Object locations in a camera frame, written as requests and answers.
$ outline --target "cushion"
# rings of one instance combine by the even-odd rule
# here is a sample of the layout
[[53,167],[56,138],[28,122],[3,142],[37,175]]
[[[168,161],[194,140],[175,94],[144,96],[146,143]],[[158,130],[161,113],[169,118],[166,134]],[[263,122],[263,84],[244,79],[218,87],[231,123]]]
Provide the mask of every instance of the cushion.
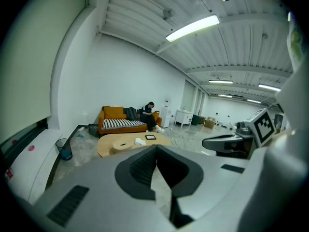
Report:
[[127,119],[104,119],[102,130],[113,130],[118,128],[136,127],[144,125],[145,123],[138,120],[127,120]]
[[126,118],[126,114],[124,114],[124,108],[122,106],[104,106],[104,113],[104,120]]
[[158,117],[159,117],[159,113],[154,113],[153,117],[154,117],[154,120],[156,121],[158,119]]

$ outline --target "window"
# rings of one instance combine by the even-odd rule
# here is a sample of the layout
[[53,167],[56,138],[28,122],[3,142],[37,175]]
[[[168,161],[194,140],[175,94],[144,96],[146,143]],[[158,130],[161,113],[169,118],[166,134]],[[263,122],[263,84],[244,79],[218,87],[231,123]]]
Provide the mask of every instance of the window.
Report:
[[4,156],[5,167],[8,168],[18,155],[35,139],[43,130],[47,129],[47,119],[43,119],[21,130],[0,145]]

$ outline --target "cardboard box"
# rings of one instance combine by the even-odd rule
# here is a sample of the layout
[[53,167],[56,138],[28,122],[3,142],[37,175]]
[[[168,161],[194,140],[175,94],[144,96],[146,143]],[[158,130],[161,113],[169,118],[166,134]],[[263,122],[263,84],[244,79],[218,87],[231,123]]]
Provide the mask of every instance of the cardboard box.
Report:
[[205,120],[204,126],[207,127],[207,128],[212,129],[212,128],[214,127],[215,123],[216,123],[216,119],[215,119],[215,118],[208,117],[208,118]]

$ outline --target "desk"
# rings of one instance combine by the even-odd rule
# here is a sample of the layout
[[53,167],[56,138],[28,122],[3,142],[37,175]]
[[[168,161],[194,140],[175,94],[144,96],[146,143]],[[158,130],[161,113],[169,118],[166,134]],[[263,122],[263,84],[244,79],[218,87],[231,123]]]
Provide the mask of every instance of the desk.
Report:
[[[156,139],[146,140],[145,135],[154,135]],[[99,139],[98,145],[97,145],[98,154],[101,157],[113,155],[114,154],[112,151],[113,142],[119,139],[132,140],[134,142],[136,138],[140,138],[144,140],[146,142],[146,145],[149,145],[149,146],[150,145],[171,145],[170,140],[166,136],[160,133],[156,133],[156,132],[108,134]],[[136,149],[140,147],[144,147],[144,145],[133,144],[131,149]]]

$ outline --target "black bag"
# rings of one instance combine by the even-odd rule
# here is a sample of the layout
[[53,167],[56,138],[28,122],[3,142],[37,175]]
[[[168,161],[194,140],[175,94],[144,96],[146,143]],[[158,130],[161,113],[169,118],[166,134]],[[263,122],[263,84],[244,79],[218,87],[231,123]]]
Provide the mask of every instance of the black bag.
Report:
[[89,134],[91,134],[91,135],[93,135],[95,137],[99,137],[98,125],[89,124],[88,125],[88,130],[89,130]]
[[139,117],[137,116],[137,111],[133,107],[129,107],[126,109],[126,119],[127,120],[139,120]]

